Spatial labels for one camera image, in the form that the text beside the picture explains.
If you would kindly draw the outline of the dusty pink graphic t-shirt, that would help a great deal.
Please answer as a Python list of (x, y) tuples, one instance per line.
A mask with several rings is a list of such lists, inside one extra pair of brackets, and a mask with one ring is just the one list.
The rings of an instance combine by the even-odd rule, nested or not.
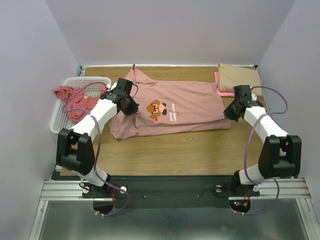
[(153, 80), (135, 65), (125, 79), (136, 85), (130, 94), (139, 106), (137, 113), (111, 119), (115, 139), (231, 128), (214, 82)]

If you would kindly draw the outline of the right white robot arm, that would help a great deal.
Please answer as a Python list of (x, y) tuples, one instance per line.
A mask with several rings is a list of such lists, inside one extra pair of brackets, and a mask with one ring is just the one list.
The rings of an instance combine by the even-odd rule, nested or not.
[(245, 120), (251, 125), (251, 134), (257, 133), (263, 146), (257, 164), (248, 166), (250, 143), (246, 144), (243, 169), (234, 173), (231, 192), (242, 195), (248, 185), (258, 185), (274, 178), (296, 177), (301, 170), (302, 140), (280, 128), (264, 105), (254, 100), (253, 87), (237, 85), (233, 88), (234, 100), (224, 110), (224, 116), (237, 122)]

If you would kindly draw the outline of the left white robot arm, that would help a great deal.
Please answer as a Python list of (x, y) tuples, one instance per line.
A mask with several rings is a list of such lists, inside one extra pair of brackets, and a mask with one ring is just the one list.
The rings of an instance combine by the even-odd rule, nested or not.
[(138, 112), (139, 105), (131, 96), (130, 80), (119, 78), (105, 91), (92, 110), (76, 108), (86, 116), (71, 128), (62, 128), (57, 135), (56, 164), (74, 171), (91, 185), (100, 197), (111, 193), (110, 175), (97, 167), (100, 145), (94, 151), (93, 140), (101, 140), (105, 124), (119, 112), (130, 116)]

